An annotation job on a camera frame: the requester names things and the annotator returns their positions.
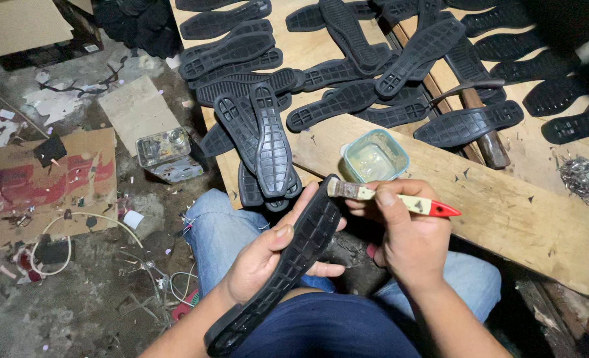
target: concrete floor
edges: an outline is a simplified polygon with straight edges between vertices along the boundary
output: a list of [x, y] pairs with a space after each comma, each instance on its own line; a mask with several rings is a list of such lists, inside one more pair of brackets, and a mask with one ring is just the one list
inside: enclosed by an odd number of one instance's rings
[[[119, 78], [128, 83], [148, 75], [158, 89], [164, 90], [163, 97], [180, 124], [201, 139], [206, 133], [201, 111], [197, 106], [182, 105], [192, 99], [176, 70], [171, 70], [159, 58], [141, 50], [132, 52], [106, 36], [103, 42], [104, 51], [43, 69], [26, 68], [8, 73], [0, 67], [0, 96], [42, 127], [46, 117], [40, 116], [23, 99], [39, 89], [36, 74], [48, 73], [50, 84], [68, 85], [76, 80], [77, 86], [93, 85], [109, 76], [107, 63], [118, 68], [119, 60], [128, 56]], [[84, 95], [75, 112], [47, 127], [64, 136], [76, 130], [111, 126], [98, 104], [98, 98], [105, 94]], [[1, 101], [0, 109], [12, 110]], [[20, 116], [16, 115], [14, 120], [20, 122]], [[28, 141], [42, 139], [31, 126], [20, 129], [18, 136]], [[194, 260], [189, 246], [177, 234], [182, 229], [177, 214], [185, 211], [186, 205], [201, 193], [211, 188], [224, 190], [215, 161], [209, 162], [204, 175], [171, 187], [149, 181], [121, 141], [115, 152], [118, 190], [129, 194], [127, 208], [146, 216], [135, 233], [145, 250], [150, 251], [147, 258], [169, 274], [187, 271]], [[125, 261], [132, 259], [118, 252], [123, 248], [141, 256], [142, 252], [129, 244], [127, 233], [113, 228], [74, 239], [76, 260], [60, 274], [40, 283], [17, 285], [15, 280], [0, 273], [0, 357], [135, 357], [162, 331], [163, 325], [156, 323], [130, 296], [145, 301], [153, 295], [153, 283], [147, 272], [136, 270], [137, 265]], [[365, 244], [352, 234], [338, 236], [327, 254], [333, 262], [349, 267], [346, 278], [337, 285], [344, 292], [368, 294], [386, 279], [386, 272], [376, 268], [366, 256]], [[0, 265], [8, 262], [8, 252], [0, 251]], [[186, 277], [180, 276], [175, 283], [180, 289], [185, 288]], [[194, 280], [189, 291], [196, 288]], [[162, 317], [158, 305], [151, 304], [148, 308]]]

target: metal tin can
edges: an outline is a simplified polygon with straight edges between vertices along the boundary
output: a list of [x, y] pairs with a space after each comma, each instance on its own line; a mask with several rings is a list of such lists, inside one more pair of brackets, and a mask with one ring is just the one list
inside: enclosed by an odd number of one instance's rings
[[135, 146], [140, 166], [167, 183], [203, 174], [202, 166], [190, 156], [189, 135], [182, 127], [140, 138]]

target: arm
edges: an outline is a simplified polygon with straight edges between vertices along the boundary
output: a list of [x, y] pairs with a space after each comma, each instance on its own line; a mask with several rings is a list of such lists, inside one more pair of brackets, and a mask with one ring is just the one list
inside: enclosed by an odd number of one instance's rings
[[[232, 306], [248, 302], [268, 280], [279, 262], [281, 250], [293, 239], [293, 225], [318, 188], [319, 185], [315, 182], [308, 184], [292, 211], [273, 228], [264, 231], [257, 239], [246, 245], [224, 278], [209, 294], [140, 357], [208, 357], [204, 346], [204, 334]], [[346, 219], [342, 218], [337, 231], [345, 226]], [[340, 276], [344, 271], [344, 266], [317, 262], [307, 274]], [[289, 292], [282, 301], [296, 296], [293, 291], [295, 290]]]
[[412, 309], [444, 357], [510, 357], [474, 317], [443, 277], [451, 227], [449, 219], [410, 215], [396, 194], [440, 200], [422, 180], [369, 183], [377, 190], [375, 203], [348, 199], [356, 216], [367, 216], [386, 226], [386, 238], [375, 261], [388, 265], [412, 299]]

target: fingernail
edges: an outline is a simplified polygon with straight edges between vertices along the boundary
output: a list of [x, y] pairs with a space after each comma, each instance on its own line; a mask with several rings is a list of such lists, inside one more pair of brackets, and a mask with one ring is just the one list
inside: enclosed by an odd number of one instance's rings
[[394, 193], [387, 189], [379, 189], [376, 192], [376, 199], [384, 207], [389, 207], [396, 202], [396, 196]]
[[283, 226], [277, 232], [277, 238], [280, 238], [281, 236], [285, 235], [286, 233], [288, 233], [289, 230], [290, 230], [290, 225]]

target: paintbrush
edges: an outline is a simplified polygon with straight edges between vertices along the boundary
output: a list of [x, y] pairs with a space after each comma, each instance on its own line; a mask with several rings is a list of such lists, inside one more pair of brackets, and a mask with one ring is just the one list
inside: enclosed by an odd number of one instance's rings
[[[397, 194], [407, 209], [413, 213], [428, 216], [458, 216], [461, 212], [435, 200]], [[338, 178], [330, 178], [328, 183], [328, 196], [331, 198], [343, 197], [356, 200], [372, 200], [376, 191], [367, 189], [363, 184], [342, 182]]]

